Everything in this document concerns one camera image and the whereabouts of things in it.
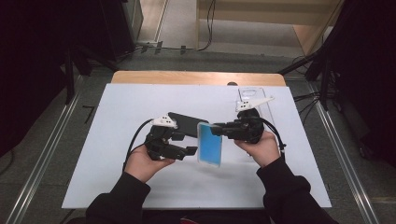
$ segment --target finger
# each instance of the finger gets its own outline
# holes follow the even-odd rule
[[[136,147],[134,150],[133,150],[133,152],[146,152],[147,151],[147,148],[146,148],[146,146],[140,146],[140,147]]]
[[[262,133],[262,139],[274,139],[275,140],[275,135],[273,133],[264,131]]]
[[[159,166],[159,168],[163,168],[163,167],[165,167],[165,166],[168,166],[168,165],[170,165],[170,164],[172,164],[172,163],[174,163],[175,162],[175,160],[171,160],[171,159],[162,159],[162,160],[160,160],[160,161],[157,161],[156,163],[157,163],[157,165]]]
[[[251,144],[241,141],[241,140],[234,140],[235,144],[239,146],[240,148],[244,149],[245,151],[249,150],[251,148]]]

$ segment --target hand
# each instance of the hand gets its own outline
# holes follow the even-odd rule
[[[277,142],[273,133],[264,131],[262,138],[257,144],[247,143],[241,140],[234,140],[235,144],[244,149],[261,168],[280,157]]]
[[[174,163],[175,160],[163,159],[153,161],[148,154],[146,146],[137,147],[129,157],[125,172],[134,176],[143,183],[148,182],[163,167]]]

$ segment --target white table surface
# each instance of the white table surface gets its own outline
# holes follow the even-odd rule
[[[210,123],[236,119],[237,86],[107,84],[90,132],[66,192],[63,208],[86,208],[100,193],[109,192],[121,175],[122,163],[137,128],[147,119],[168,112],[206,119]],[[261,105],[286,147],[286,162],[295,175],[311,184],[321,207],[331,203],[288,87],[262,87],[274,101]],[[147,125],[135,146],[149,133]],[[197,146],[186,137],[178,146]],[[150,179],[147,209],[262,208],[265,189],[256,176],[259,168],[233,140],[223,137],[221,166],[199,163],[197,156],[162,169]]]

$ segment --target black jacket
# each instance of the black jacket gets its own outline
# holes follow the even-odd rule
[[[311,196],[311,187],[278,159],[257,175],[265,186],[263,204],[275,223],[337,223]],[[142,204],[150,187],[123,173],[109,193],[100,194],[87,209],[87,223],[142,223]]]

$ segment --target cable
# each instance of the cable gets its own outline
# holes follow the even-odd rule
[[[76,209],[70,210],[70,211],[66,214],[66,216],[64,217],[64,219],[62,219],[62,221],[61,221],[60,224],[64,224],[64,223],[66,222],[66,220],[73,214],[74,211],[76,211]]]
[[[306,59],[304,55],[301,55],[301,56],[298,56],[298,57],[294,58],[293,61],[291,62],[291,64],[294,64],[294,62],[295,62],[297,59],[299,59],[299,58],[304,58],[304,59]],[[301,75],[305,75],[305,72],[300,72],[299,70],[297,70],[297,68],[294,69],[294,70],[295,70],[296,72],[298,72],[299,74],[301,74]]]
[[[206,23],[207,23],[207,29],[209,31],[209,40],[207,41],[207,44],[205,47],[203,47],[202,49],[178,49],[178,48],[163,48],[163,47],[152,47],[152,46],[143,46],[143,45],[139,45],[140,47],[142,47],[142,49],[174,49],[174,50],[194,50],[194,51],[202,51],[202,50],[206,50],[207,48],[209,48],[209,46],[212,44],[212,37],[213,37],[213,20],[215,18],[215,10],[216,10],[216,0],[212,0],[210,6],[209,6],[209,10],[207,11],[207,16],[206,16]]]
[[[134,149],[131,150],[132,146],[134,145],[134,140],[136,140],[136,137],[139,135],[140,131],[146,126],[146,124],[150,123],[151,121],[152,121],[152,119],[148,119],[144,123],[142,123],[142,125],[140,125],[140,127],[137,129],[136,133],[134,134],[134,137],[132,138],[131,144],[128,147],[128,152],[126,153],[125,162],[122,165],[122,171],[125,170],[125,166],[126,166],[126,163],[127,163],[128,159],[129,159],[129,157],[131,156],[132,152],[136,149],[136,147],[135,147]]]
[[[317,100],[318,99],[318,97],[317,98],[315,98],[313,101],[311,101],[311,103],[309,103],[306,107],[304,107],[302,110],[300,110],[299,112],[298,112],[298,114],[299,115],[301,115],[309,106],[311,106],[314,102],[315,102],[315,100]]]
[[[212,19],[209,25],[209,15],[210,15],[210,9],[213,7],[212,10]],[[206,50],[209,48],[209,46],[212,44],[212,36],[213,36],[213,19],[215,18],[215,10],[216,10],[216,0],[212,0],[212,3],[210,4],[209,10],[207,11],[207,16],[206,16],[206,23],[207,23],[207,30],[209,31],[209,40],[207,41],[207,44],[204,48],[198,49],[198,51],[201,50]]]
[[[280,134],[277,131],[276,127],[268,120],[260,118],[261,121],[267,125],[267,127],[274,133],[274,135],[277,138],[277,141],[279,143],[279,151],[280,151],[280,156],[282,157],[283,161],[285,160],[285,144],[283,144],[282,139],[280,138]]]
[[[319,102],[319,98],[312,101],[311,107],[309,108],[308,112],[306,112],[306,114],[305,114],[305,118],[304,118],[304,120],[303,120],[303,126],[305,125],[306,118],[308,118],[309,113],[310,113],[311,110],[314,108],[314,106],[315,106],[315,104],[316,104],[317,102]]]
[[[3,175],[9,169],[9,167],[11,167],[12,163],[14,163],[14,158],[15,158],[14,150],[10,150],[10,154],[11,154],[11,159],[9,160],[7,166],[0,172],[0,175]]]
[[[299,101],[302,101],[304,99],[311,98],[312,96],[318,96],[319,94],[320,94],[320,92],[315,91],[315,92],[312,92],[312,93],[309,93],[309,94],[306,94],[306,95],[294,96],[293,100],[294,100],[294,102],[299,102]]]
[[[125,59],[127,59],[129,56],[133,55],[134,53],[136,53],[136,52],[138,52],[138,51],[140,51],[140,50],[142,50],[142,49],[143,49],[143,48],[136,48],[136,49],[134,49],[134,51],[128,52],[127,54],[125,54],[124,56],[122,56],[122,58],[121,58],[118,62],[116,62],[115,65],[119,65],[120,63],[122,63],[123,61],[125,61]],[[97,63],[95,60],[90,60],[90,59],[88,59],[88,63],[91,65],[91,67],[95,67],[95,68],[97,68],[97,67],[103,67],[102,64]]]

